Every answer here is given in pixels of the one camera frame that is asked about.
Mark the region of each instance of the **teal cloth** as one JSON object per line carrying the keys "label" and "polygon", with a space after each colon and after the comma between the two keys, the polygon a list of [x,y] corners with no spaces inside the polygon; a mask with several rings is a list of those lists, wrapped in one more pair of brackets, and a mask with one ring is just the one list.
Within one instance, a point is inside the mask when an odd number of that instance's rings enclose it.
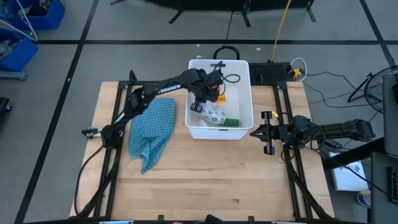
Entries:
{"label": "teal cloth", "polygon": [[131,121],[129,152],[131,158],[142,159],[141,174],[156,165],[174,124],[175,100],[172,98],[155,99],[142,115]]}

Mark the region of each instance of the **white plastic bin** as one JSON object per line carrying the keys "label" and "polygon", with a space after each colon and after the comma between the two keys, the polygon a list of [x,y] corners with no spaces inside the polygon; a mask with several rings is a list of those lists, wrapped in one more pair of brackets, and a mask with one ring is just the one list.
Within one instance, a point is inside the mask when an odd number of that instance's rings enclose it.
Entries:
{"label": "white plastic bin", "polygon": [[[187,104],[185,107],[185,124],[189,133],[194,139],[220,139],[220,140],[239,140],[254,124],[253,105],[251,99],[251,86],[249,64],[244,60],[222,60],[225,67],[221,68],[224,76],[237,74],[241,80],[237,83],[224,82],[226,91],[226,101],[217,103],[224,108],[226,118],[239,119],[239,127],[224,127],[207,123],[203,126],[203,118],[199,113],[190,110],[190,105],[195,101],[193,93],[188,93]],[[189,68],[204,69],[206,73],[213,71],[214,66],[220,60],[191,60]],[[220,91],[224,90],[224,85],[220,86]]]}

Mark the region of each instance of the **desk fan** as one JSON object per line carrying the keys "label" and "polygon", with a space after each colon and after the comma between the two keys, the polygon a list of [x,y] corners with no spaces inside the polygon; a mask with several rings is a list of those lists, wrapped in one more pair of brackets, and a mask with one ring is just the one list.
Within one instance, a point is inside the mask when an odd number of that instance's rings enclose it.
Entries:
{"label": "desk fan", "polygon": [[[380,72],[377,72],[375,75],[370,73],[368,77],[365,79],[365,81],[363,81],[362,84],[360,84],[360,86],[353,92],[353,94],[349,96],[348,103],[360,99],[362,97],[365,97],[366,101],[369,103],[370,106],[373,107],[373,109],[375,109],[380,113],[383,113],[382,77],[384,75],[395,75],[395,74],[398,74],[397,65],[381,70]],[[363,90],[364,95],[353,98],[353,96],[359,91],[359,89],[362,88],[363,85],[365,85],[365,88]]]}

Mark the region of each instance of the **wooden tabletop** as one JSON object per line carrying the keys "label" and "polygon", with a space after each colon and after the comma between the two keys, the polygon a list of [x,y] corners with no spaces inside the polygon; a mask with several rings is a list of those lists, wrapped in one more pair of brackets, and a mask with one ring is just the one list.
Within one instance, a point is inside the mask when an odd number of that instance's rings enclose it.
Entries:
{"label": "wooden tabletop", "polygon": [[[111,122],[117,86],[117,82],[102,83],[92,126],[103,127]],[[310,117],[303,84],[288,83],[288,88],[293,114]],[[177,102],[174,133],[158,164],[143,175],[142,161],[129,157],[130,125],[126,125],[112,219],[156,220],[164,215],[166,220],[202,220],[212,214],[222,220],[248,220],[248,216],[258,221],[293,220],[280,141],[274,143],[276,154],[268,156],[263,153],[265,143],[249,134],[239,141],[192,139],[184,120],[186,94],[186,90],[177,90],[159,96]],[[284,110],[281,91],[280,97]],[[256,129],[264,123],[261,111],[276,111],[272,87],[252,86],[252,102]],[[100,146],[100,138],[89,140],[84,161]],[[104,152],[94,157],[81,175],[80,210],[98,188]],[[301,153],[309,191],[334,216],[319,154],[308,149]],[[302,194],[296,188],[301,216],[305,217]]]}

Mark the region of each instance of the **blue container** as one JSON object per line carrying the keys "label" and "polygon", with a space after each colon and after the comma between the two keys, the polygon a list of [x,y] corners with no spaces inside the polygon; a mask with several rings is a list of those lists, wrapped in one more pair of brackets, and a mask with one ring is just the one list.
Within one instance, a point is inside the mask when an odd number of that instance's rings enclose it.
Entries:
{"label": "blue container", "polygon": [[11,30],[0,29],[0,40],[21,40],[11,53],[4,60],[0,61],[1,70],[12,72],[22,71],[38,50],[37,46],[29,38]]}
{"label": "blue container", "polygon": [[[28,7],[35,2],[39,2],[39,0],[19,0],[19,2],[22,7]],[[18,15],[20,9],[16,0],[9,0],[9,10],[12,15]],[[58,29],[64,13],[65,7],[60,0],[53,0],[47,15],[27,16],[27,18],[34,30],[55,30]],[[30,30],[21,16],[9,16],[5,19],[17,29]]]}

